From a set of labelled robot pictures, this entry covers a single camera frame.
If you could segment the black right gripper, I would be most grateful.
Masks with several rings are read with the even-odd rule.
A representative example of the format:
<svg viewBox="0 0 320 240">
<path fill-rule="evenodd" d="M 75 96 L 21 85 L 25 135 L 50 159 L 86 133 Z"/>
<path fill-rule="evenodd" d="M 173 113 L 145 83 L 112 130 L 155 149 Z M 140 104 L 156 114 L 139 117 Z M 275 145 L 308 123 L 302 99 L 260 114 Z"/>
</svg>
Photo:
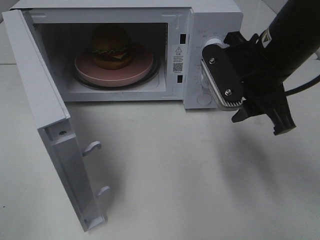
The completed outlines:
<svg viewBox="0 0 320 240">
<path fill-rule="evenodd" d="M 268 115 L 275 136 L 296 128 L 276 68 L 264 55 L 262 37 L 255 33 L 247 40 L 239 31 L 234 31 L 229 32 L 223 42 L 229 45 L 227 56 L 239 77 L 244 97 L 231 121 L 239 123 L 250 117 Z"/>
</svg>

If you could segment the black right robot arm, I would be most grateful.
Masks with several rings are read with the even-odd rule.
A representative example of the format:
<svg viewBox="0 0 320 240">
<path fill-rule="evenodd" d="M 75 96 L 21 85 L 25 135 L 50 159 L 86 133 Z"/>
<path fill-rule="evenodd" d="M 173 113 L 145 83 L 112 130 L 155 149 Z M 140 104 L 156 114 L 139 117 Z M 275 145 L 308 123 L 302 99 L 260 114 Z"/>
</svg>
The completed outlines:
<svg viewBox="0 0 320 240">
<path fill-rule="evenodd" d="M 287 97 L 319 83 L 317 76 L 291 90 L 283 82 L 320 47 L 320 2 L 289 0 L 269 27 L 246 40 L 239 32 L 225 38 L 226 55 L 235 69 L 244 102 L 232 122 L 267 115 L 274 135 L 296 127 Z"/>
</svg>

